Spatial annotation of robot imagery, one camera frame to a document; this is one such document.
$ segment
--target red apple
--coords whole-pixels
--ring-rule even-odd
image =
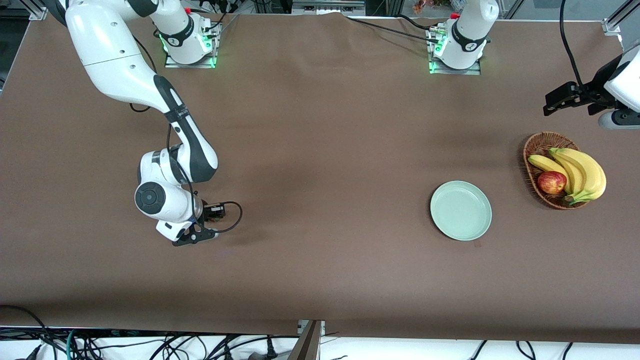
[[[561,193],[566,186],[566,176],[557,171],[547,171],[538,177],[538,187],[545,193]]]

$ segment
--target basket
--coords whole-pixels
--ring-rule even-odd
[[[536,194],[535,196],[537,196],[539,199],[542,200],[544,204],[550,206],[551,208],[558,209],[558,210],[579,209],[585,206],[587,203],[578,202],[577,204],[569,205],[566,201],[564,201],[564,197],[566,196],[564,192],[561,192],[556,195],[551,195],[543,192],[538,188],[538,182],[536,180],[538,179],[538,176],[540,176],[540,174],[542,174],[544,171],[531,165],[527,161],[527,159],[529,158],[529,156],[533,154],[546,156],[552,159],[551,155],[549,154],[549,149],[552,147],[557,147],[560,149],[569,148],[569,149],[580,151],[580,149],[578,148],[578,145],[576,145],[573,141],[571,141],[567,137],[560,135],[558,133],[545,131],[542,133],[531,135],[527,139],[527,142],[525,142],[524,148],[522,150],[522,159],[524,161],[524,168],[529,180],[527,182],[529,190],[532,193],[535,193]]]

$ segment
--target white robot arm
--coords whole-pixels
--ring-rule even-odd
[[[482,57],[486,36],[498,19],[495,0],[469,0],[459,19],[445,22],[446,41],[434,55],[453,69],[467,69]]]
[[[211,29],[210,20],[187,14],[179,0],[57,1],[49,0],[47,5],[67,26],[78,56],[98,90],[119,101],[159,110],[182,140],[170,149],[148,152],[142,157],[135,193],[138,209],[158,220],[156,229],[174,245],[216,237],[218,233],[211,229],[192,233],[193,224],[203,223],[204,205],[182,185],[210,180],[218,168],[218,157],[171,83],[144,61],[125,24],[151,17],[172,58],[193,63],[211,51],[202,40]]]
[[[584,88],[569,81],[545,98],[545,116],[588,105],[589,115],[606,110],[598,120],[604,128],[640,129],[640,43],[601,67]]]

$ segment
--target banana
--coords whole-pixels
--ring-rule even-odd
[[[560,158],[556,156],[556,151],[559,149],[552,147],[549,149],[549,154],[553,156],[556,161],[562,165],[562,167],[566,170],[566,173],[569,175],[567,179],[569,179],[569,183],[565,186],[565,191],[568,195],[578,194],[584,188],[584,176],[580,170],[573,166],[569,161],[565,161],[564,158]]]
[[[569,197],[567,197],[567,201],[573,205],[576,202],[589,202],[591,200],[595,200],[599,197],[602,196],[602,194],[604,194],[604,190],[607,188],[607,177],[604,174],[604,171],[602,170],[602,167],[600,167],[600,184],[601,187],[600,189],[598,189],[598,191],[596,191],[595,193],[590,193],[590,194],[577,194],[576,198],[574,199],[573,197],[571,197],[571,199]]]
[[[556,171],[564,175],[564,177],[566,177],[566,185],[564,186],[564,188],[571,188],[571,180],[569,180],[569,174],[567,174],[566,170],[562,166],[560,166],[560,164],[542,155],[531,155],[529,156],[528,160],[531,165],[540,168],[541,170]]]
[[[577,191],[574,187],[569,194],[572,203],[594,200],[604,193],[607,179],[600,164],[591,156],[573,149],[558,149],[554,151],[554,158],[572,164],[584,178],[582,188]]]

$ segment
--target plate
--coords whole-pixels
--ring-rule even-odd
[[[448,237],[470,241],[491,225],[491,204],[482,190],[466,181],[449,181],[431,197],[431,218]]]

